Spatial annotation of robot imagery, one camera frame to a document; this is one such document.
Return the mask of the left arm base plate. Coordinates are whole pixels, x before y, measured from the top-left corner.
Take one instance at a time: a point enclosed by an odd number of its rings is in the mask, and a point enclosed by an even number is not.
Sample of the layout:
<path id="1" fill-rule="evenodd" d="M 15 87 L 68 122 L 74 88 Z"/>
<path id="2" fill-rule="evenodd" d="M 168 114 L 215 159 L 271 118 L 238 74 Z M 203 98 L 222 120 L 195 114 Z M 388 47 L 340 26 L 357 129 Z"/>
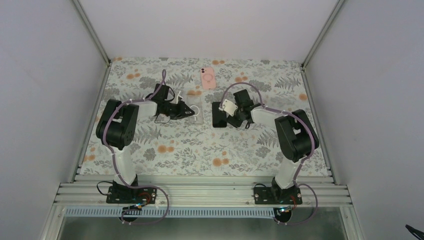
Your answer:
<path id="1" fill-rule="evenodd" d="M 127 188 L 111 186 L 106 196 L 107 204 L 154 204 L 156 202 L 157 189 L 153 187 L 146 188 Z"/>

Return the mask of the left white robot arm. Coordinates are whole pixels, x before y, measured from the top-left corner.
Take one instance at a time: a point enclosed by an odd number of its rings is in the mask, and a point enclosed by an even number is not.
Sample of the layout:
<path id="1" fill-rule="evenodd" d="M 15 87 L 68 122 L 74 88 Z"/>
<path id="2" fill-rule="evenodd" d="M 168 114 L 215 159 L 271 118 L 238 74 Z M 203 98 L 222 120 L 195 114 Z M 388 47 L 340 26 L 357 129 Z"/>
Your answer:
<path id="1" fill-rule="evenodd" d="M 109 99 L 96 127 L 96 137 L 109 149 L 112 157 L 115 170 L 112 184 L 128 203 L 134 202 L 140 191 L 138 176 L 125 150 L 134 139 L 138 119 L 164 115 L 170 120 L 181 120 L 197 113 L 176 94 L 168 99 L 171 91 L 169 86 L 157 83 L 154 91 L 141 99 Z"/>

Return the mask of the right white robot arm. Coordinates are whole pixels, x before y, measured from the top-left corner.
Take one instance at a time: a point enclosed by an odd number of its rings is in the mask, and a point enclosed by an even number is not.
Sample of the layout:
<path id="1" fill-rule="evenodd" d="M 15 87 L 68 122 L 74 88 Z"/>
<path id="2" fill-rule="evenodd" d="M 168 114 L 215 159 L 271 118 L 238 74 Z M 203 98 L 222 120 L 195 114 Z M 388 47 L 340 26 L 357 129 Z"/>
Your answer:
<path id="1" fill-rule="evenodd" d="M 274 127 L 280 150 L 285 157 L 277 174 L 273 177 L 270 195 L 274 202 L 284 203 L 297 187 L 297 177 L 304 162 L 312 157 L 319 147 L 318 136 L 302 109 L 288 112 L 254 103 L 247 90 L 234 94 L 235 102 L 222 98 L 220 110 L 226 112 L 227 122 L 238 128 L 246 121 Z"/>

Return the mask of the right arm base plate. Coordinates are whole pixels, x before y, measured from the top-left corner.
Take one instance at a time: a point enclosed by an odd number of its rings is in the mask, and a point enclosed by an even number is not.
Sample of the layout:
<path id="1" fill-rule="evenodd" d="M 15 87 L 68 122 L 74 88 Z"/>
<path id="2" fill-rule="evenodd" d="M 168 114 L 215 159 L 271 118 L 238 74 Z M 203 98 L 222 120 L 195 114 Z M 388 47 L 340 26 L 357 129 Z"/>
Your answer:
<path id="1" fill-rule="evenodd" d="M 303 203 L 300 188 L 294 185 L 280 189 L 278 185 L 265 186 L 257 183 L 253 187 L 253 197 L 256 205 L 301 205 Z"/>

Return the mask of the black phone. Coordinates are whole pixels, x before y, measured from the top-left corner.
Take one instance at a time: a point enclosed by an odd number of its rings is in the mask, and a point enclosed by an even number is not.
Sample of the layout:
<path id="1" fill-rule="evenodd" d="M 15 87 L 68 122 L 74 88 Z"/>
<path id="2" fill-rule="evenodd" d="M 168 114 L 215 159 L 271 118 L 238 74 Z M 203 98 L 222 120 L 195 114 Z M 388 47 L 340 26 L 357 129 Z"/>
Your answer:
<path id="1" fill-rule="evenodd" d="M 220 110 L 220 103 L 213 102 L 211 104 L 212 111 L 212 127 L 213 128 L 226 128 L 227 127 L 227 113 Z"/>

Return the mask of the clear phone case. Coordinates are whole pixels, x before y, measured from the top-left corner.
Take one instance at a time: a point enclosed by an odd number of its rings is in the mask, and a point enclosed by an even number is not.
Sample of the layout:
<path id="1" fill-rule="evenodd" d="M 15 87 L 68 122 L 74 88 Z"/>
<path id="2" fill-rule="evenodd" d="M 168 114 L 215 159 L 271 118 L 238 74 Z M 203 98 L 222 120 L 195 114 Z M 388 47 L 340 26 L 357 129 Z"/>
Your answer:
<path id="1" fill-rule="evenodd" d="M 194 111 L 194 115 L 188 117 L 189 123 L 193 125 L 202 125 L 204 123 L 204 118 L 201 97 L 198 95 L 187 95 L 186 104 Z"/>

